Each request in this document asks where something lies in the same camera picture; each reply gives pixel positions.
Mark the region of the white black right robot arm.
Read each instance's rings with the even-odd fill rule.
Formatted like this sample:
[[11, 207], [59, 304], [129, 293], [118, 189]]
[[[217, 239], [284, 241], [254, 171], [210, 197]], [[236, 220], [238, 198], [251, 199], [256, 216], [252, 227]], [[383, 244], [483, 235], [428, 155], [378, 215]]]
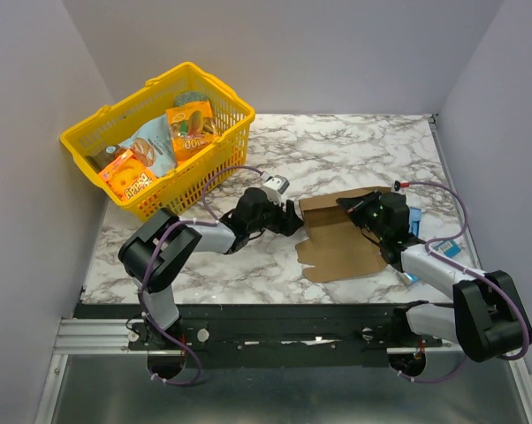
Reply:
[[532, 328], [512, 278], [504, 271], [466, 267], [434, 250], [409, 226], [404, 194], [375, 190], [337, 204], [368, 231], [384, 261], [400, 273], [430, 284], [451, 307], [414, 304], [390, 324], [391, 339], [408, 346], [421, 335], [453, 341], [475, 362], [517, 360], [532, 343]]

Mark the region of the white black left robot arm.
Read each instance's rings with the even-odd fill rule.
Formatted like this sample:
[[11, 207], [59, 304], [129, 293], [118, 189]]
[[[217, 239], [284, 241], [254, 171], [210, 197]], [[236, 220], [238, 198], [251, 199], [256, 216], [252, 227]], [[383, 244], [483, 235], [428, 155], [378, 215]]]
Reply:
[[278, 204], [261, 188], [248, 188], [234, 209], [211, 222], [158, 210], [118, 251], [125, 272], [137, 280], [149, 339], [161, 349], [178, 342], [172, 283], [192, 254], [235, 254], [265, 231], [290, 237], [302, 226], [293, 201]]

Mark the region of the brown cardboard box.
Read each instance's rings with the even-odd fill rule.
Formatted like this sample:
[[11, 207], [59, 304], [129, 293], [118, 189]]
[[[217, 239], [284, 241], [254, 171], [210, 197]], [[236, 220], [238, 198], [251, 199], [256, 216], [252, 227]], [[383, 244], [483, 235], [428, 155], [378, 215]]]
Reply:
[[337, 204], [375, 191], [374, 186], [299, 200], [307, 239], [295, 246], [303, 276], [312, 283], [330, 283], [368, 276], [386, 268], [379, 248], [370, 243]]

